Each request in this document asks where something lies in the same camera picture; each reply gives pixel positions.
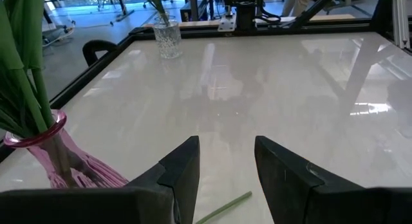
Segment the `white table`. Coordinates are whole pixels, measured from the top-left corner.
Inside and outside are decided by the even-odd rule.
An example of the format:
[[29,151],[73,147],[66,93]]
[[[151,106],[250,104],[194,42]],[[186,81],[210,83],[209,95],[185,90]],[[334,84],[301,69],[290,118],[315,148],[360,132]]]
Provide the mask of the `white table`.
[[[412,141],[402,134],[408,114],[388,104],[388,86],[412,75],[412,57],[381,36],[185,39],[182,48],[165,61],[154,41],[134,42],[94,78],[64,107],[77,144],[131,180],[199,135],[194,221],[252,191],[211,223],[273,223],[256,135],[364,187],[412,186]],[[351,73],[366,80],[348,82]],[[2,191],[48,186],[24,150],[0,164]]]

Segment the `black metal frame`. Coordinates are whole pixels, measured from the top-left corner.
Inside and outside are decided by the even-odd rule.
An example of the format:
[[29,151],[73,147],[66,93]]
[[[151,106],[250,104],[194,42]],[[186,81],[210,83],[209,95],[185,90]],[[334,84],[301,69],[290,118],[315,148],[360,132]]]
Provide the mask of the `black metal frame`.
[[[182,39],[209,38],[209,37],[233,37],[233,36],[259,36],[259,35],[291,35],[291,34],[311,34],[311,33],[349,33],[349,32],[377,32],[383,37],[390,39],[388,33],[391,31],[391,4],[392,0],[379,0],[375,13],[368,19],[350,19],[334,21],[309,21],[317,12],[319,7],[309,9],[304,19],[299,23],[299,18],[295,20],[298,25],[291,24],[288,28],[273,28],[269,24],[259,24],[253,32],[218,32],[217,26],[185,27],[181,28]],[[74,79],[56,97],[51,100],[52,109],[60,109],[69,102],[84,86],[96,77],[107,65],[118,57],[131,43],[135,41],[154,40],[155,35],[151,28],[135,28],[129,35],[117,44],[116,48],[111,48],[103,57],[96,62],[88,62],[89,68]],[[13,149],[7,148],[0,142],[0,163],[11,153]]]

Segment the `pink glass vase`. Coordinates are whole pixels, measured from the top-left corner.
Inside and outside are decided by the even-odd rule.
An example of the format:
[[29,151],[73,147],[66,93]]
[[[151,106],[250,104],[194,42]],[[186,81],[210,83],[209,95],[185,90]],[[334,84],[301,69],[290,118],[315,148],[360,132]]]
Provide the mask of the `pink glass vase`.
[[46,169],[52,188],[122,187],[128,181],[105,163],[80,150],[64,130],[66,114],[53,111],[56,123],[46,132],[20,139],[7,132],[5,144],[27,148]]

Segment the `plant stem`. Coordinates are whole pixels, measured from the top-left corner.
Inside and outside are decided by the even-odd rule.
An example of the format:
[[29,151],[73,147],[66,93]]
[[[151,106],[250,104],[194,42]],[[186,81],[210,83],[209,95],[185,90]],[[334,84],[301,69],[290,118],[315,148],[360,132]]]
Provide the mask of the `plant stem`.
[[208,214],[206,217],[202,218],[201,220],[199,220],[196,224],[203,224],[206,221],[209,221],[211,218],[215,217],[216,215],[222,213],[223,211],[231,208],[232,206],[241,203],[242,201],[244,201],[245,199],[249,198],[252,195],[252,191],[249,191],[247,193],[245,193],[244,195],[240,196],[239,198],[236,198],[235,200],[229,202],[228,204],[218,208],[217,210],[211,212],[210,214]]
[[27,101],[27,105],[30,109],[30,112],[33,115],[39,133],[47,131],[46,122],[44,121],[43,116],[41,115],[39,103],[37,102],[36,97],[34,96],[32,87],[30,86],[30,82],[27,79],[26,73],[23,69],[19,69],[15,70],[15,74],[17,80],[19,81],[21,90],[23,92],[23,96]]
[[47,128],[51,128],[55,121],[53,119],[52,111],[50,110],[50,103],[47,97],[46,86],[44,85],[41,69],[32,69],[32,73],[34,84],[37,89],[37,100],[40,103],[43,119],[46,122]]

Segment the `clear glass vase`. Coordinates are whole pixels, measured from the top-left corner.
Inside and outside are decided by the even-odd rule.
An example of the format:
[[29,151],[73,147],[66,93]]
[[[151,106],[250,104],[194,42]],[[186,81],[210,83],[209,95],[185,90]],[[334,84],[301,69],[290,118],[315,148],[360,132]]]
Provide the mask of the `clear glass vase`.
[[164,59],[177,58],[182,54],[180,50],[179,23],[171,20],[169,14],[158,14],[153,25],[154,36],[159,47],[160,56]]
[[67,117],[53,111],[56,123],[46,132],[20,139],[7,132],[5,144],[26,148],[44,167],[52,188],[122,187],[128,181],[105,163],[77,147],[64,130]]

